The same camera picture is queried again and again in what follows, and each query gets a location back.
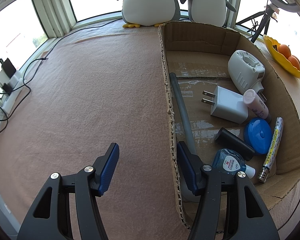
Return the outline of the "blue clear small bottle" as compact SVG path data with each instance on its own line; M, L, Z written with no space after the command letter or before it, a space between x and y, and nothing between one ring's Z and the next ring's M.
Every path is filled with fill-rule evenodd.
M226 174L236 174L242 171L245 172L250 179L252 179L256 173L253 167L245 163L245 160L240 154L228 148L217 151L212 162L212 167Z

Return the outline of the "pink lotion bottle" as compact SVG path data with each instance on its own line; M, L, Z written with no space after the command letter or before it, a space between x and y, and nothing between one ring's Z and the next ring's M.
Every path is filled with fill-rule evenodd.
M268 123L271 122L272 117L268 107L253 89L245 91L243 94L243 102L257 117L266 120Z

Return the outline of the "white travel adapter plug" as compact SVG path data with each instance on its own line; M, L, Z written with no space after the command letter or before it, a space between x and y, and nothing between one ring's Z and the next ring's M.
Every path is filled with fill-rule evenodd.
M253 89L266 102L262 86L265 67L254 55L245 50L236 50L228 61L228 72L241 94Z

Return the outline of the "blue round tape measure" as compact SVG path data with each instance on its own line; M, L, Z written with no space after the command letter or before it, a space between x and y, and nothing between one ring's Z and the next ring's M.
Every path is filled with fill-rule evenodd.
M243 138L255 150L255 155L267 154L272 140L271 127L262 118L252 118L244 127Z

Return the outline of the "patterned white lighter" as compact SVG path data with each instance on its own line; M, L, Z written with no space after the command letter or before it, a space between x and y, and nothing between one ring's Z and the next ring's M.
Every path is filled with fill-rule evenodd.
M270 143L270 147L266 156L266 159L262 165L262 170L258 175L258 181L261 183L265 183L268 178L271 168L276 159L277 152L279 150L279 146L281 143L282 135L283 135L283 127L284 121L282 117L277 117L273 137Z

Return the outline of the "black cylinder tube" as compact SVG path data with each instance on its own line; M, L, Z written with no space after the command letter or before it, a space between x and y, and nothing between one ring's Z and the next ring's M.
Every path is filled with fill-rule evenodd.
M250 161L255 150L246 144L242 139L222 127L214 137L215 142L240 154L245 161Z

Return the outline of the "white usb charger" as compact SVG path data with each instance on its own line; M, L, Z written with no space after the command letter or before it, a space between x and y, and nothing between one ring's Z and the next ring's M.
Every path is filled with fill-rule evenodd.
M210 115L222 118L236 124L242 124L247 120L248 107L243 102L243 95L233 92L221 86L216 86L213 93L203 91L202 103L211 105Z

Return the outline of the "grey metal spoon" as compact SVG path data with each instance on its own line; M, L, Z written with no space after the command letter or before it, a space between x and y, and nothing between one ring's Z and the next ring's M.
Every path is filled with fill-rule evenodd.
M196 154L193 133L175 73L170 73L170 83L179 109L186 141L177 143L177 164L180 168L180 189L185 201L199 202L200 194L205 183L202 181L200 170L202 162Z

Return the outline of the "yellow fruit bowl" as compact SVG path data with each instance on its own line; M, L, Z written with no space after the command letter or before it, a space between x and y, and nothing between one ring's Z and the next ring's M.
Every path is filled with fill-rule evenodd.
M300 69L296 68L296 66L294 66L285 55L283 55L282 53L279 52L279 46L281 46L281 44L277 40L275 40L267 35L263 36L263 41L264 41L264 44L266 45L267 50L269 51L270 55L272 56L272 58L283 69L285 69L287 72L289 72L294 77L297 77L298 79L300 79Z

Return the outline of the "black tripod stand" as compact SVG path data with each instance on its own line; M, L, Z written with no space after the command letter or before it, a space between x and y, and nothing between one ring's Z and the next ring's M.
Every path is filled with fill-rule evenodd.
M250 41L254 43L263 30L264 34L267 34L271 18L277 21L273 16L275 12L279 12L278 7L273 4L268 4L266 5L264 11L260 11L249 17L246 17L243 20L236 22L236 25L243 27L243 23L251 21L252 27L248 29L248 32L253 34L250 37Z

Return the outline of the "small penguin plush toy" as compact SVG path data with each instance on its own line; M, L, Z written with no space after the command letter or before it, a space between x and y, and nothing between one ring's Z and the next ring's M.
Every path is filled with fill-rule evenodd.
M226 20L226 11L236 12L228 0L180 0L188 3L189 19L192 22L222 27Z

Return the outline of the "white power strip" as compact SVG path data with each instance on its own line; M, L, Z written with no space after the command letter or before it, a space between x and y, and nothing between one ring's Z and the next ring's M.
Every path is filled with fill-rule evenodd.
M12 77L8 77L3 70L0 71L0 98L3 99L2 109L6 114L11 112L22 85L23 80L19 70Z

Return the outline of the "pink towel mat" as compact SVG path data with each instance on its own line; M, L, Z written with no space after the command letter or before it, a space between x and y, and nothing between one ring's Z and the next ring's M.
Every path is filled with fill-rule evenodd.
M117 143L120 156L108 191L97 199L109 239L187 239L195 205L178 199L172 146L183 139L169 72L182 88L196 150L211 162L215 133L225 126L201 102L204 90L234 88L228 55L196 52L214 40L210 25L172 22L123 29L121 22L86 29L46 49L29 72L29 88L0 134L0 208L5 230L18 231L54 172L74 174Z

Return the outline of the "large penguin plush toy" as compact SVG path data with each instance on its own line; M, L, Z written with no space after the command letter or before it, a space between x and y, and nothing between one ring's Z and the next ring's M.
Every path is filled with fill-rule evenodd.
M158 27L180 19L178 0L123 0L124 28Z

